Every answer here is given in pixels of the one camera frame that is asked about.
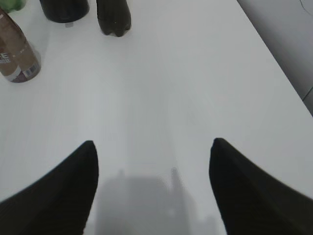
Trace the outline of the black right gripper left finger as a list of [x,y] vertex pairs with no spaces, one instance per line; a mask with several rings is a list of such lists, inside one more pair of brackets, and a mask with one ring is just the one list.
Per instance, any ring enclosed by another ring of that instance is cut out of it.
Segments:
[[98,186],[93,141],[85,141],[45,176],[0,203],[2,235],[82,235]]

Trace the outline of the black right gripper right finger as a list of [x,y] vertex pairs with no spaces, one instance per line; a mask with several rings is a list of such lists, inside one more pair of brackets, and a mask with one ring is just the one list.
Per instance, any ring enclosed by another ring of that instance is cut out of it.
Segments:
[[313,200],[262,170],[223,138],[208,175],[228,235],[311,235]]

